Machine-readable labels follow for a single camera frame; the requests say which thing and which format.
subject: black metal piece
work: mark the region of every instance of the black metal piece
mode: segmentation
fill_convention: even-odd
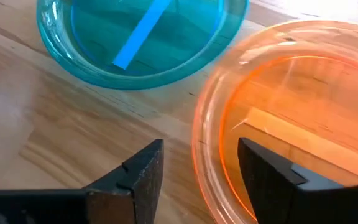
[[[0,190],[0,224],[152,224],[162,173],[159,139],[82,189]]]
[[[246,138],[238,157],[259,224],[358,224],[358,186],[341,186]]]

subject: wooden table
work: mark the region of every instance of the wooden table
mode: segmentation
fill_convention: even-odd
[[[358,1],[253,0],[247,18],[236,40],[292,19],[358,22]],[[81,187],[163,138],[156,223],[213,223],[190,149],[193,111],[211,66],[151,90],[93,86],[49,56],[35,0],[0,0],[0,189]]]

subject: metal jaw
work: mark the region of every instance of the metal jaw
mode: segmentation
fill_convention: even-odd
[[[82,189],[0,190],[0,224],[152,224],[162,174],[159,139]]]
[[[246,138],[238,157],[259,224],[358,224],[358,186],[341,186]]]

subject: glass bowl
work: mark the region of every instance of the glass bowl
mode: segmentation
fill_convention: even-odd
[[[193,163],[217,223],[257,223],[240,137],[341,185],[358,185],[358,25],[296,21],[239,42],[198,100]]]
[[[52,57],[103,87],[143,89],[203,68],[231,42],[246,13],[236,0],[38,0]]]

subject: orange glass bowl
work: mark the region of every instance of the orange glass bowl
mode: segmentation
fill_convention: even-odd
[[[193,123],[196,176],[217,223],[257,223],[239,137],[358,184],[358,25],[297,21],[240,42],[216,65]]]

